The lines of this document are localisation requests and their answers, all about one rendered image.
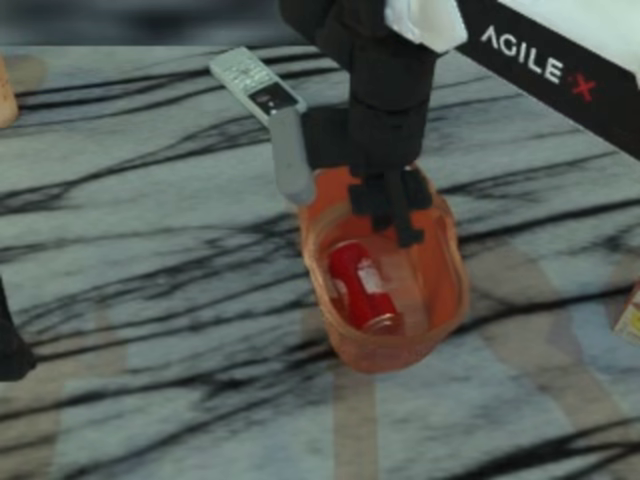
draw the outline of robotic arm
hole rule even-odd
[[[280,0],[284,20],[350,73],[348,109],[316,109],[303,119],[311,166],[348,161],[362,180],[350,191],[354,213],[370,215],[376,231],[395,226],[401,247],[424,238],[410,211],[431,199],[408,167],[422,150],[436,61],[456,46],[442,37],[440,52],[419,44],[424,38],[406,22],[412,1]]]

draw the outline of marble table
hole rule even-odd
[[[0,271],[42,359],[0,386],[0,480],[635,479],[640,165],[442,59],[420,162],[450,201],[469,318],[420,364],[332,354],[268,134],[220,49],[9,48]],[[312,105],[346,76],[258,53]]]

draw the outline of white robot part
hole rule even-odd
[[[387,25],[416,44],[447,53],[469,37],[456,0],[387,0]]]

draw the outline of orange container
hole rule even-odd
[[[0,55],[0,128],[8,127],[18,117],[18,103],[9,83],[4,60]]]
[[[346,167],[321,171],[315,181],[316,199],[298,210],[298,219],[302,254],[333,348],[344,363],[362,373],[389,372],[419,362],[460,324],[469,308],[469,280],[449,206],[428,182],[433,206],[412,213],[425,241],[400,249],[394,229],[374,233],[368,217],[351,213],[348,186],[358,182]],[[383,280],[405,322],[397,336],[363,333],[345,320],[327,271],[327,255],[334,245],[354,239],[382,265]]]

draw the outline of small box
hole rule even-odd
[[[640,280],[636,282],[613,331],[622,338],[640,345]]]

